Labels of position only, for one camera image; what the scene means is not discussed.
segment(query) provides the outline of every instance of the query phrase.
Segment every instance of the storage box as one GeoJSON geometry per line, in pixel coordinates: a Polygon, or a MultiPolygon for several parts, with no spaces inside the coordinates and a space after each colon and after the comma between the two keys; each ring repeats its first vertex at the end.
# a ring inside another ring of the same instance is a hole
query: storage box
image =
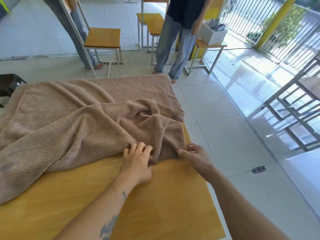
{"type": "Polygon", "coordinates": [[[198,33],[198,37],[200,37],[203,40],[203,42],[207,45],[221,44],[226,34],[226,29],[223,29],[222,31],[214,31],[211,28],[209,28],[205,23],[202,23],[198,33]]]}

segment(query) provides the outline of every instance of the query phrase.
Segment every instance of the blanket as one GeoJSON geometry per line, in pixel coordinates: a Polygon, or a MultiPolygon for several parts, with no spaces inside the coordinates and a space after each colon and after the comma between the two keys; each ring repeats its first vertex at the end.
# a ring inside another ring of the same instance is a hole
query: blanket
{"type": "Polygon", "coordinates": [[[152,145],[156,164],[185,147],[184,113],[167,75],[28,83],[0,117],[0,204],[44,172],[152,145]]]}

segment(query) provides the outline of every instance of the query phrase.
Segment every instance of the black shirt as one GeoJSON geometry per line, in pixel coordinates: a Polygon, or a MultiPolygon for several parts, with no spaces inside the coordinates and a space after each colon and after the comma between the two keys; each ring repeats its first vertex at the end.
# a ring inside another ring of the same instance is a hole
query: black shirt
{"type": "Polygon", "coordinates": [[[182,28],[191,29],[204,3],[205,0],[170,0],[167,14],[182,28]]]}

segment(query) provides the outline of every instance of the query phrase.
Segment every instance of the floor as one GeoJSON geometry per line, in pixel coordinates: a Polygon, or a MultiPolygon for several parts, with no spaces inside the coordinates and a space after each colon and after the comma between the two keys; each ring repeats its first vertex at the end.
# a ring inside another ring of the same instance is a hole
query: floor
{"type": "MultiPolygon", "coordinates": [[[[141,2],[123,0],[80,0],[90,27],[120,28],[122,50],[138,49],[136,13],[141,2]]],[[[146,3],[144,12],[165,15],[165,3],[146,3]]],[[[65,55],[76,53],[68,33],[43,0],[21,0],[0,23],[0,59],[19,56],[65,55]]],[[[147,45],[147,34],[144,45],[147,45]]]]}
{"type": "MultiPolygon", "coordinates": [[[[242,116],[244,114],[248,118],[274,155],[281,159],[283,167],[318,211],[320,187],[316,172],[320,166],[319,151],[291,151],[292,141],[274,134],[275,129],[270,124],[272,115],[268,111],[257,113],[259,105],[268,97],[262,88],[268,88],[268,92],[276,89],[274,81],[258,75],[246,66],[246,60],[239,58],[257,60],[259,57],[254,58],[257,55],[252,49],[223,51],[213,70],[214,75],[207,75],[201,68],[194,69],[189,77],[182,73],[173,85],[174,92],[185,111],[191,140],[206,149],[212,163],[229,177],[237,189],[292,239],[319,239],[320,227],[316,218],[242,116]],[[251,172],[252,168],[261,165],[266,166],[265,172],[251,172]]],[[[112,65],[113,77],[145,75],[153,71],[150,53],[124,53],[123,63],[120,67],[112,65]]],[[[164,72],[169,70],[170,65],[166,65],[164,72]]],[[[108,66],[105,65],[97,75],[106,76],[107,71],[108,66]]],[[[29,83],[93,77],[78,57],[0,62],[0,73],[7,72],[16,73],[29,83]]],[[[209,189],[227,233],[225,239],[231,239],[214,191],[210,186],[209,189]]]]}

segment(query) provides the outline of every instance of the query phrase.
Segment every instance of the bare foot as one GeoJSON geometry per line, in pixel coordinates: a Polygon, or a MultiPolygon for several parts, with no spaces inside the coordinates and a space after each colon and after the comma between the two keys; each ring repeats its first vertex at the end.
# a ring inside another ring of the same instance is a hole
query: bare foot
{"type": "Polygon", "coordinates": [[[101,68],[103,68],[103,63],[99,63],[99,64],[95,65],[93,68],[95,70],[100,70],[101,68]]]}

